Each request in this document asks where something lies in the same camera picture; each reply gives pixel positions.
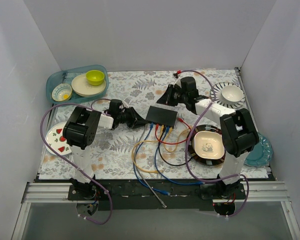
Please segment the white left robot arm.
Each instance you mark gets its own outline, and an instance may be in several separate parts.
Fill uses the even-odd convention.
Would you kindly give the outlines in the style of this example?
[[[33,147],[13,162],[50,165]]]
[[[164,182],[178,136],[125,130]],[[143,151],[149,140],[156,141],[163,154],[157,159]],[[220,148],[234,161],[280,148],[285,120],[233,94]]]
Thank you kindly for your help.
[[[120,124],[136,129],[145,126],[147,121],[133,107],[125,107],[121,100],[112,99],[105,113],[76,106],[63,128],[62,136],[71,149],[73,163],[78,167],[72,181],[82,184],[79,194],[85,200],[93,199],[97,193],[96,187],[90,183],[95,175],[90,145],[95,139],[97,129],[114,130]]]

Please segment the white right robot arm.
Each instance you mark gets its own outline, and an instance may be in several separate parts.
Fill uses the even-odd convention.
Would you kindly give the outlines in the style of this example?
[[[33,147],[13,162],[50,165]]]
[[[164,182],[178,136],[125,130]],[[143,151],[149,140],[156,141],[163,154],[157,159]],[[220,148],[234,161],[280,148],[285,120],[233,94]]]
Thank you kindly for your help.
[[[169,84],[157,103],[171,107],[184,104],[200,119],[206,117],[220,125],[225,160],[216,179],[202,179],[201,182],[215,184],[217,195],[222,199],[233,195],[243,177],[241,171],[245,159],[259,142],[250,112],[246,108],[227,108],[201,95],[193,77],[184,77],[175,84]]]

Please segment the black network switch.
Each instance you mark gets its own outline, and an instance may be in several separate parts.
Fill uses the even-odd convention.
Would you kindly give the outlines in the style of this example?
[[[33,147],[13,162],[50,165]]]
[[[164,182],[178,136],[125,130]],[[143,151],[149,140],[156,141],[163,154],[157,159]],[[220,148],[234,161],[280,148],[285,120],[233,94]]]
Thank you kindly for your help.
[[[173,128],[175,126],[177,116],[178,113],[176,111],[150,106],[145,120],[149,123]]]

